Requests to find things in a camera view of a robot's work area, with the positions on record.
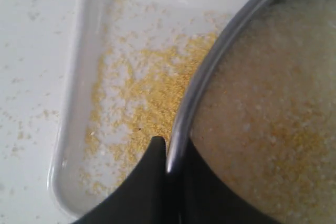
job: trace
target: square plate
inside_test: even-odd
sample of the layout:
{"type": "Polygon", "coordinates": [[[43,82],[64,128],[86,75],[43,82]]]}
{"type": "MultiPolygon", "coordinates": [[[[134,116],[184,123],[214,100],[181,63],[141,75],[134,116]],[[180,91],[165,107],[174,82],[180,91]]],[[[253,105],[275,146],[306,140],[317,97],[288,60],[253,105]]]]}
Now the square plate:
{"type": "MultiPolygon", "coordinates": [[[[65,105],[48,183],[63,210],[73,216],[84,214],[113,192],[120,176],[131,170],[123,158],[110,151],[128,132],[123,126],[113,129],[111,123],[118,117],[111,108],[125,106],[111,88],[120,85],[128,72],[117,62],[122,59],[134,66],[139,63],[135,52],[143,48],[179,47],[195,34],[218,33],[247,1],[79,2],[65,105]]],[[[142,72],[135,74],[140,78],[142,72]]]]}

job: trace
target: white tray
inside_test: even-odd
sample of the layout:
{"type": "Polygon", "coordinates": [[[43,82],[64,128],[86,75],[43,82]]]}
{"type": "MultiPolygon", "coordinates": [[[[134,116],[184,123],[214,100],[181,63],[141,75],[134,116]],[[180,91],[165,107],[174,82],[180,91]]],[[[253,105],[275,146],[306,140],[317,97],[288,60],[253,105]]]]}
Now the white tray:
{"type": "Polygon", "coordinates": [[[248,0],[81,0],[75,27],[75,43],[69,63],[68,88],[57,146],[49,175],[49,189],[57,204],[67,213],[80,216],[101,202],[117,184],[118,162],[113,163],[107,154],[110,143],[121,141],[124,132],[110,132],[101,137],[98,151],[85,155],[86,128],[89,124],[91,90],[97,80],[98,61],[101,54],[130,47],[140,49],[147,37],[155,37],[155,46],[164,41],[172,43],[172,30],[188,36],[203,34],[215,29],[212,18],[222,17],[216,23],[219,29],[225,26],[225,15],[235,14],[248,0]],[[147,34],[145,30],[159,26],[147,34]],[[131,31],[127,43],[116,43],[121,36],[131,31]]]}

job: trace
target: metal bowl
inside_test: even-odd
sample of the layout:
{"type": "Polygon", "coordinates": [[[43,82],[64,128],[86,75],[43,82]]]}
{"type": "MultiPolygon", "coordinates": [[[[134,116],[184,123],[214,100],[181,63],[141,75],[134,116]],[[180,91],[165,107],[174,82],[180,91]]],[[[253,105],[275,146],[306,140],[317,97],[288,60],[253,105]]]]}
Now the metal bowl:
{"type": "Polygon", "coordinates": [[[248,23],[265,7],[278,1],[281,0],[249,0],[228,23],[199,66],[184,93],[173,125],[166,163],[169,176],[175,177],[181,171],[194,114],[217,65],[248,23]]]}

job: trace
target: white countertop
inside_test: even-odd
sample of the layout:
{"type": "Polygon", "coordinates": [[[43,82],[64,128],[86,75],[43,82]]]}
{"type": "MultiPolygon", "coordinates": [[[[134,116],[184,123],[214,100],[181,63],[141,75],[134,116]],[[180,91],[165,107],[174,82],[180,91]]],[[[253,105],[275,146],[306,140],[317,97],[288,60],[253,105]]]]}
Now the white countertop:
{"type": "Polygon", "coordinates": [[[76,0],[0,0],[0,224],[69,223],[47,187],[76,0]]]}

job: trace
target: speckled countertop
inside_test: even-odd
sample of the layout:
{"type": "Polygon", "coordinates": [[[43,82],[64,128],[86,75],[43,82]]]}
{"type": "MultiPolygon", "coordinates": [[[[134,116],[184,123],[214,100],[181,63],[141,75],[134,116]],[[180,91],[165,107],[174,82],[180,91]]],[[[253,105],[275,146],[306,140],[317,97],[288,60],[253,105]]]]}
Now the speckled countertop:
{"type": "Polygon", "coordinates": [[[76,0],[0,0],[0,224],[69,223],[48,170],[76,0]]]}

